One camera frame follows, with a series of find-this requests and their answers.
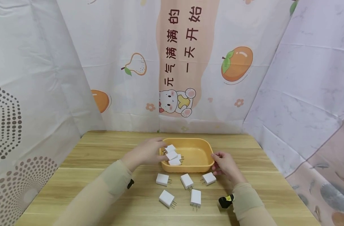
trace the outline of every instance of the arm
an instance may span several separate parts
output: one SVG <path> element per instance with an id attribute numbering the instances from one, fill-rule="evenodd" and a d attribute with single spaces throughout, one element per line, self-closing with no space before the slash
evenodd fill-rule
<path id="1" fill-rule="evenodd" d="M 68 205 L 53 226 L 94 226 L 127 189 L 133 171 L 141 164 L 167 160 L 158 150 L 165 147 L 161 138 L 146 140 L 106 168 Z"/>
<path id="2" fill-rule="evenodd" d="M 233 212 L 240 226 L 277 226 L 271 215 L 265 209 L 257 192 L 243 176 L 230 154 L 219 152 L 212 155 L 215 165 L 213 174 L 225 174 L 232 182 Z"/>

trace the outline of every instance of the backdrop fabric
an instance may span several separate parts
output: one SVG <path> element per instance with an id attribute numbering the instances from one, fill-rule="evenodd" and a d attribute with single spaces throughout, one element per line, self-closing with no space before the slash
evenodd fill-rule
<path id="1" fill-rule="evenodd" d="M 322 225 L 344 225 L 344 0 L 298 3 L 244 128 Z"/>
<path id="2" fill-rule="evenodd" d="M 106 128 L 187 133 L 241 133 L 293 3 L 58 1 Z"/>
<path id="3" fill-rule="evenodd" d="M 0 224 L 92 129 L 249 133 L 344 225 L 344 0 L 0 0 Z"/>
<path id="4" fill-rule="evenodd" d="M 0 225 L 91 129 L 105 126 L 57 2 L 0 0 Z"/>

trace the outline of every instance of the hand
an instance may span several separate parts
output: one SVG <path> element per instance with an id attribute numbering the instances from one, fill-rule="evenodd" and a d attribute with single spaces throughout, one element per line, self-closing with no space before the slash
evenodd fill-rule
<path id="1" fill-rule="evenodd" d="M 167 147 L 163 138 L 151 138 L 140 143 L 136 148 L 122 157 L 122 162 L 133 172 L 142 164 L 156 164 L 168 160 L 167 156 L 159 155 L 159 149 Z"/>
<path id="2" fill-rule="evenodd" d="M 212 166 L 214 175 L 225 174 L 233 186 L 239 183 L 248 183 L 229 153 L 217 152 L 212 154 L 212 159 L 214 160 Z"/>

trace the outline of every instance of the green leaf illustration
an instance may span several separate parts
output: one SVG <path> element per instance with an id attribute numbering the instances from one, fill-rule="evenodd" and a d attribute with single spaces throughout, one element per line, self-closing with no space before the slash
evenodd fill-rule
<path id="1" fill-rule="evenodd" d="M 223 64 L 222 64 L 223 73 L 226 73 L 227 69 L 229 69 L 229 67 L 230 67 L 230 64 L 231 64 L 230 58 L 224 59 Z"/>
<path id="2" fill-rule="evenodd" d="M 231 52 L 228 52 L 226 55 L 226 58 L 231 58 L 233 56 L 234 50 L 232 50 Z"/>
<path id="3" fill-rule="evenodd" d="M 295 0 L 295 2 L 293 2 L 293 4 L 291 5 L 290 7 L 290 16 L 293 14 L 293 12 L 295 11 L 296 9 L 296 6 L 297 6 L 297 2 L 298 0 Z"/>
<path id="4" fill-rule="evenodd" d="M 129 74 L 130 76 L 132 76 L 132 72 L 131 72 L 129 69 L 124 68 L 124 71 L 125 71 L 127 74 Z"/>

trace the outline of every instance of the beige sleeve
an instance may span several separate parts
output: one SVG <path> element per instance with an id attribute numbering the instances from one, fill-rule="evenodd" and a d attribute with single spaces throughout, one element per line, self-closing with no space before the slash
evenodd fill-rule
<path id="1" fill-rule="evenodd" d="M 94 226 L 127 189 L 132 173 L 118 160 L 88 184 L 68 205 L 54 226 Z"/>
<path id="2" fill-rule="evenodd" d="M 255 189 L 249 183 L 240 183 L 233 188 L 233 212 L 240 226 L 277 226 L 265 209 Z"/>

